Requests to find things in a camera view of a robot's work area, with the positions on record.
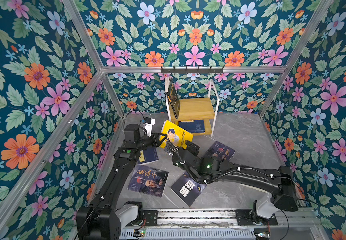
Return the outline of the yellow cartoon cover book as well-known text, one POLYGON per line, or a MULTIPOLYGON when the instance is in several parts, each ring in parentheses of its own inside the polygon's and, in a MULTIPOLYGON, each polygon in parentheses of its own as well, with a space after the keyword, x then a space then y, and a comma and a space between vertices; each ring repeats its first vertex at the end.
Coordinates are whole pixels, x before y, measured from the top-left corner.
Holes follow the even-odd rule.
POLYGON ((162 134, 166 134, 167 138, 160 145, 162 149, 166 147, 166 142, 172 142, 176 147, 183 147, 184 149, 187 147, 186 142, 192 141, 194 135, 189 133, 188 131, 180 128, 178 125, 166 120, 162 127, 162 134))

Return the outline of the navy book yellow label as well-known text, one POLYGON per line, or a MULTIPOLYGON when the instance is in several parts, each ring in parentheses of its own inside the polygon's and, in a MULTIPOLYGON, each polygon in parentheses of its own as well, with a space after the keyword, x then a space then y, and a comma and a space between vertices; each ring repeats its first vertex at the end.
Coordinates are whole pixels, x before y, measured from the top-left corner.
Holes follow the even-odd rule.
POLYGON ((204 120, 182 121, 178 122, 178 126, 192 134, 204 133, 206 131, 204 120))

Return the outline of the dark portrait book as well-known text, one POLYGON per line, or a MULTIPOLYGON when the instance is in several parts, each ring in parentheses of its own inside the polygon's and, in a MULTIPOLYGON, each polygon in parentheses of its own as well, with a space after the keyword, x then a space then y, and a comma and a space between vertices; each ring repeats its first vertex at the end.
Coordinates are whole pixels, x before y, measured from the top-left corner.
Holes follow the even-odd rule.
POLYGON ((216 141, 206 151, 205 156, 217 157, 223 161, 229 161, 234 156, 235 152, 234 149, 216 141))
POLYGON ((161 198, 169 173, 148 166, 137 165, 127 190, 161 198))

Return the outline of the black book white characters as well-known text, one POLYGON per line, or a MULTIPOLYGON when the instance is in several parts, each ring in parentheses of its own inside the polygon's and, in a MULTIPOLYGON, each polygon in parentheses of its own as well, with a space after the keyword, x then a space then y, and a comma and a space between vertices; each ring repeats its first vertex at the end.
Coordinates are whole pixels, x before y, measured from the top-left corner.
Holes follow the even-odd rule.
POLYGON ((187 172, 184 172, 171 186, 173 192, 188 206, 204 191, 207 185, 194 181, 187 172))

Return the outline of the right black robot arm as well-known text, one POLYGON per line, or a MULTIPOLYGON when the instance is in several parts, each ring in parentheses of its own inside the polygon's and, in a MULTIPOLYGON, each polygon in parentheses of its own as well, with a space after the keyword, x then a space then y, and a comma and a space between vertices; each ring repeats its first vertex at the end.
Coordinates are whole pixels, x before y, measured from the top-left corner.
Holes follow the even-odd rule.
POLYGON ((231 163, 215 156, 198 157, 199 146, 188 142, 186 148, 167 142, 172 162, 186 171, 193 182, 210 185, 215 182, 235 182, 265 192, 255 200, 245 220, 266 224, 276 212, 298 211, 296 184, 292 173, 285 166, 278 169, 260 169, 231 163))

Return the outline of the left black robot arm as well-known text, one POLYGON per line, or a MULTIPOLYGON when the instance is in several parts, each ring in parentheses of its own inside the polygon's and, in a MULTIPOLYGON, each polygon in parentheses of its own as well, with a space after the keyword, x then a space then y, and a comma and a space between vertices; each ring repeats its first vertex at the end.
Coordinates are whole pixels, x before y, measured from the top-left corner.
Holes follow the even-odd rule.
POLYGON ((110 174, 88 207, 81 207, 76 215, 78 240, 118 240, 122 229, 130 223, 143 224, 141 202, 127 202, 117 209, 117 202, 128 176, 133 172, 141 151, 159 147, 167 134, 141 135, 143 128, 127 125, 125 139, 114 154, 110 174))

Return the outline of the navy book far left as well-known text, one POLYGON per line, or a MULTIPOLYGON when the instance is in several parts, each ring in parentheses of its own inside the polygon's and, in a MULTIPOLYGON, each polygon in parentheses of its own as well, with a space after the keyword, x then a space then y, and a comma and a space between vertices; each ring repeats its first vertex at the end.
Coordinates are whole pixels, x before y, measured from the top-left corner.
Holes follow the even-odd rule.
POLYGON ((138 164, 140 165, 148 164, 158 160, 159 160, 159 157, 158 157, 156 148, 149 148, 147 150, 141 151, 138 164))

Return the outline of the white wooden two-tier shelf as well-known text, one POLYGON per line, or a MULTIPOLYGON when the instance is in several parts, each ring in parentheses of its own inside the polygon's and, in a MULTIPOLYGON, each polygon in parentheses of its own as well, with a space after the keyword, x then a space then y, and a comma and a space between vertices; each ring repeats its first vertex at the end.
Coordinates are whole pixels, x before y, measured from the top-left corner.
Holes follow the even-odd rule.
POLYGON ((205 132, 203 135, 214 135, 217 114, 219 110, 220 97, 213 80, 210 80, 208 96, 205 98, 181 99, 180 109, 175 115, 174 108, 171 105, 169 97, 169 86, 173 83, 173 77, 169 76, 165 80, 166 107, 170 122, 187 122, 194 120, 203 120, 205 132))

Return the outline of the black book leaning on shelf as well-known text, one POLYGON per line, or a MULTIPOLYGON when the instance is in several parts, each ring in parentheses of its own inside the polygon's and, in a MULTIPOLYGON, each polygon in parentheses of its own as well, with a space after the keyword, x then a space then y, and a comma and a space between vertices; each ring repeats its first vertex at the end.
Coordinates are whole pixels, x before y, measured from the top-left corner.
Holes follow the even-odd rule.
POLYGON ((169 79, 168 81, 166 81, 165 89, 168 104, 171 107, 175 118, 177 119, 180 114, 181 103, 175 88, 175 84, 169 79))

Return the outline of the black hook rail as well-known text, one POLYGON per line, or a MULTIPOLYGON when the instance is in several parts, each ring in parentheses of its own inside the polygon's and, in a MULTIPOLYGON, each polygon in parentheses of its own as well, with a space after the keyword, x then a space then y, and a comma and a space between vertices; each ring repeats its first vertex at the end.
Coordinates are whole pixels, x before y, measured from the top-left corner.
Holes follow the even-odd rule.
POLYGON ((161 73, 166 74, 220 74, 224 72, 223 67, 161 67, 161 73))

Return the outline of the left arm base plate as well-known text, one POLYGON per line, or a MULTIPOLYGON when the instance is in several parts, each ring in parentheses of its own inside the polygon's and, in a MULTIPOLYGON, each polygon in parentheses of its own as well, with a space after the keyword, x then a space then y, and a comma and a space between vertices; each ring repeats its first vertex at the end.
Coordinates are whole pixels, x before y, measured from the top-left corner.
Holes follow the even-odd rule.
POLYGON ((158 214, 159 212, 157 210, 143 210, 138 213, 135 220, 127 224, 127 227, 155 227, 157 225, 158 214))

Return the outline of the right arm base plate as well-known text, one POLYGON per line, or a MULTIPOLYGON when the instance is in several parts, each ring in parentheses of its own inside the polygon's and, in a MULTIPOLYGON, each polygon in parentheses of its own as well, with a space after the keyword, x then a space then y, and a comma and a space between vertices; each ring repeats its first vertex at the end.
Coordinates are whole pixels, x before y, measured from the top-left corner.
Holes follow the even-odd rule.
POLYGON ((236 219, 239 226, 277 226, 278 221, 275 215, 269 219, 259 217, 253 210, 235 210, 236 219))

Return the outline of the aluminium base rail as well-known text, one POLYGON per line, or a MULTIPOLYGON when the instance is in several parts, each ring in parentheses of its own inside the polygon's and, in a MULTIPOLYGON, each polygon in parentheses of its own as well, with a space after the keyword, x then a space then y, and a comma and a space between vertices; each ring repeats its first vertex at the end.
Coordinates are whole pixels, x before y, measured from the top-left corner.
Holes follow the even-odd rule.
POLYGON ((277 226, 239 226, 235 210, 250 209, 156 209, 158 214, 157 227, 183 228, 318 228, 321 220, 311 208, 300 208, 297 212, 278 211, 274 215, 277 226))

